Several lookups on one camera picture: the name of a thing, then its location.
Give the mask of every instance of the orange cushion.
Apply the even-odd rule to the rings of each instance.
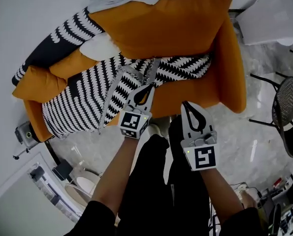
[[[217,85],[217,67],[211,63],[207,73],[199,79],[168,82],[155,90],[151,112],[153,118],[180,114],[181,103],[185,100],[203,108],[220,102]]]
[[[229,16],[215,38],[214,57],[218,68],[220,101],[234,113],[243,112],[247,103],[244,65]]]
[[[66,88],[66,81],[50,73],[48,69],[30,65],[15,88],[13,95],[23,100],[45,103]]]
[[[107,124],[107,126],[117,126],[119,121],[119,113]]]
[[[129,2],[89,16],[130,59],[186,56],[212,49],[231,0]]]
[[[78,48],[69,56],[50,66],[50,72],[55,76],[63,78],[67,81],[69,77],[83,72],[95,66],[97,63],[98,61],[83,55]]]

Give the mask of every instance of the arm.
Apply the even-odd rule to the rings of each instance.
[[[218,170],[201,171],[201,175],[221,224],[244,209],[239,198]]]
[[[245,209],[250,207],[257,208],[257,202],[246,191],[241,191],[240,195],[242,198],[241,202],[243,203]]]
[[[120,149],[103,173],[92,196],[117,215],[129,179],[138,140],[125,137]]]

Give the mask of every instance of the small black object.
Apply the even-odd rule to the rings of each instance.
[[[286,234],[289,230],[289,225],[288,225],[288,222],[284,219],[281,221],[281,224],[280,224],[280,228],[282,229],[282,231]]]
[[[16,135],[16,138],[19,141],[19,143],[23,144],[23,139],[22,139],[21,135],[18,132],[18,127],[15,129],[15,135]]]
[[[201,134],[203,134],[203,130],[206,126],[206,119],[204,118],[204,116],[200,112],[198,112],[193,106],[191,106],[188,101],[183,101],[182,105],[184,105],[185,107],[190,129],[195,132],[201,132]],[[199,126],[197,128],[193,127],[189,112],[191,112],[198,120]]]
[[[52,199],[51,199],[51,203],[55,206],[58,202],[60,201],[60,196],[54,196]]]
[[[37,182],[44,175],[44,170],[41,166],[38,166],[36,169],[30,172],[31,178]]]
[[[18,160],[19,159],[19,157],[23,154],[23,153],[29,153],[29,149],[28,148],[25,148],[22,152],[20,152],[18,155],[14,155],[13,156],[13,158],[15,159],[15,160]]]
[[[61,181],[67,179],[72,170],[73,170],[72,166],[65,159],[57,167],[52,169],[54,174]]]
[[[141,106],[144,105],[145,102],[147,102],[148,97],[150,96],[151,90],[153,88],[153,85],[150,84],[148,87],[145,89],[141,90],[134,96],[134,103],[135,106]]]

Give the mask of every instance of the marble floor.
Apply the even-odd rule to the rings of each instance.
[[[247,182],[258,189],[270,187],[279,177],[293,172],[293,159],[285,152],[283,142],[275,128],[250,123],[249,118],[271,122],[271,107],[275,91],[271,84],[251,78],[250,73],[282,81],[275,71],[293,75],[293,45],[278,43],[245,46],[237,23],[235,26],[243,58],[246,86],[247,108],[241,114],[231,112],[224,105],[211,107],[211,113],[218,132],[220,144],[219,171],[230,184]],[[50,143],[61,158],[73,166],[84,161],[86,168],[100,174],[117,152],[123,140],[117,127],[108,127],[101,134],[79,132],[64,140],[54,138]],[[168,150],[164,178],[167,179],[172,162]]]

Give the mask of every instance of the patterned throw blanket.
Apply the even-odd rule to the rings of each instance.
[[[42,104],[49,131],[62,137],[105,127],[123,108],[130,92],[141,85],[202,77],[211,55],[161,59],[127,59],[118,55],[68,80],[58,96]]]
[[[48,35],[12,78],[17,85],[29,65],[48,68],[75,51],[85,41],[104,32],[88,16],[76,13]],[[99,131],[122,109],[129,93],[141,85],[200,78],[211,63],[211,54],[197,57],[127,59],[118,55],[69,78],[66,89],[42,104],[49,131],[62,137],[77,131]]]

